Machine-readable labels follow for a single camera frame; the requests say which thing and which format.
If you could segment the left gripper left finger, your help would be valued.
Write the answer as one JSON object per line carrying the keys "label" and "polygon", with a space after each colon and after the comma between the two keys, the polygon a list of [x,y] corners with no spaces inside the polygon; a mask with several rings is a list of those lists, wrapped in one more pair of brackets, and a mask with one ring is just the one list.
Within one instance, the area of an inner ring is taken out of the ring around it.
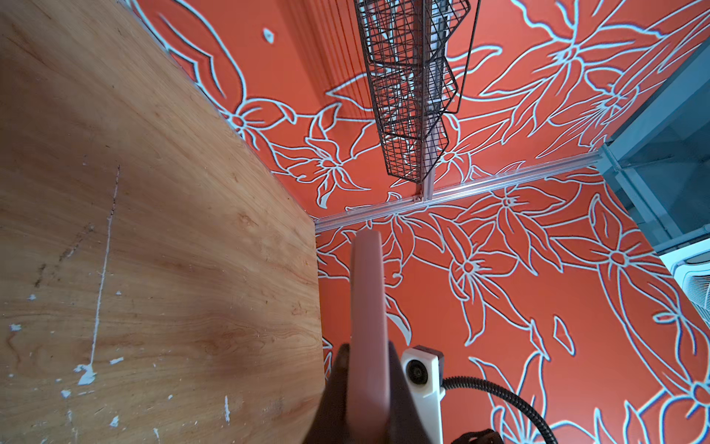
{"label": "left gripper left finger", "polygon": [[342,344],[333,364],[330,379],[303,443],[347,443],[347,390],[351,347]]}

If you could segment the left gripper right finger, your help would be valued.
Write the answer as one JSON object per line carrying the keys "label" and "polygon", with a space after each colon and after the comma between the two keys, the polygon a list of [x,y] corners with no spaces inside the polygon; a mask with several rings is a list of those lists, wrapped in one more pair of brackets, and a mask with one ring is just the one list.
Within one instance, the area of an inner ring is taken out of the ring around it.
{"label": "left gripper right finger", "polygon": [[388,342],[388,362],[390,409],[386,443],[430,443],[392,342]]}

